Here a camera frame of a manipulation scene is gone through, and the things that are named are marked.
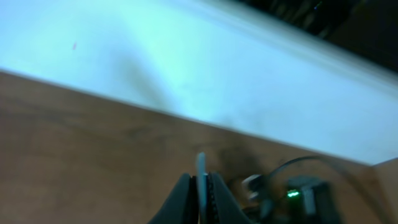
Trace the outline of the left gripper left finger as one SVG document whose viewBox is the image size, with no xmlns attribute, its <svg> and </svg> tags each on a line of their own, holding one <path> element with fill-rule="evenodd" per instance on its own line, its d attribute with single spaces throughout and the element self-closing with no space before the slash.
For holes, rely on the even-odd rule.
<svg viewBox="0 0 398 224">
<path fill-rule="evenodd" d="M 148 224 L 197 224 L 198 221 L 197 180 L 185 173 Z"/>
</svg>

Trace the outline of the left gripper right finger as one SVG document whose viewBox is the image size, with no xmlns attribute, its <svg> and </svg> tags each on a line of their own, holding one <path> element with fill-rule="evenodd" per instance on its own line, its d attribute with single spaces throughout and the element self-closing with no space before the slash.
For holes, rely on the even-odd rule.
<svg viewBox="0 0 398 224">
<path fill-rule="evenodd" d="M 207 223 L 251 224 L 218 173 L 208 174 Z"/>
</svg>

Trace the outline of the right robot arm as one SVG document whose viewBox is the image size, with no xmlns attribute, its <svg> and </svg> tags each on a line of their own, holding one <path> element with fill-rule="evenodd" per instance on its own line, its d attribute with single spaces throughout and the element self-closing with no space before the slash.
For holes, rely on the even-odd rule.
<svg viewBox="0 0 398 224">
<path fill-rule="evenodd" d="M 260 223 L 341 224 L 343 223 L 331 186 L 317 177 L 295 176 L 285 185 L 280 199 L 271 194 L 271 177 L 262 178 L 265 197 L 260 203 Z"/>
</svg>

